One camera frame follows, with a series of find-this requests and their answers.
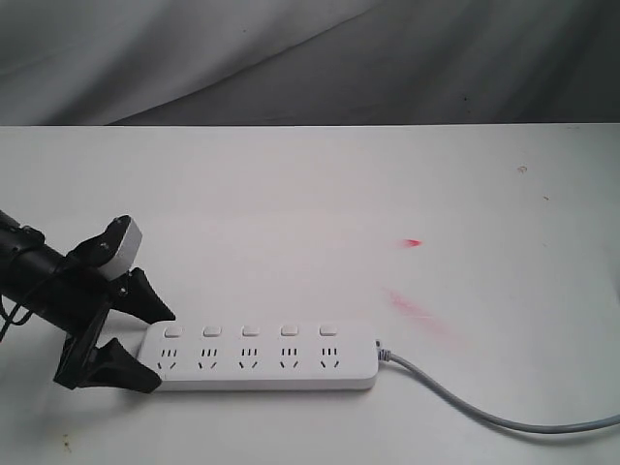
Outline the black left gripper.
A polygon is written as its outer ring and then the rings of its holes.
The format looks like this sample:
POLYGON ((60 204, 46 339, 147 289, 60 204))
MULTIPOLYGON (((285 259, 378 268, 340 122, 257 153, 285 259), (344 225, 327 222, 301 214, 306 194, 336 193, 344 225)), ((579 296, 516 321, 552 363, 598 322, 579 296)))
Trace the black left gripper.
POLYGON ((118 341, 96 346, 112 309, 155 324, 175 315, 135 267, 113 281, 68 254, 43 285, 43 318, 65 333, 53 381, 64 388, 122 388, 151 393, 162 379, 118 341))

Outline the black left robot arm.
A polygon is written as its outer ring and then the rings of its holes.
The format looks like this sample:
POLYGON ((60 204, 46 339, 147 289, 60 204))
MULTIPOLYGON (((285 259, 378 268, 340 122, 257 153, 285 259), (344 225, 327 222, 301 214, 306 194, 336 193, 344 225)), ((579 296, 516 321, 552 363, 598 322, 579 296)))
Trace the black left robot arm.
POLYGON ((115 339, 97 341, 112 310, 147 324, 175 316, 134 265, 142 233, 129 215, 65 255, 44 234, 1 216, 1 295, 14 303, 2 310, 2 330, 38 316, 66 334, 54 382, 68 388, 123 388, 150 393, 161 377, 115 339))

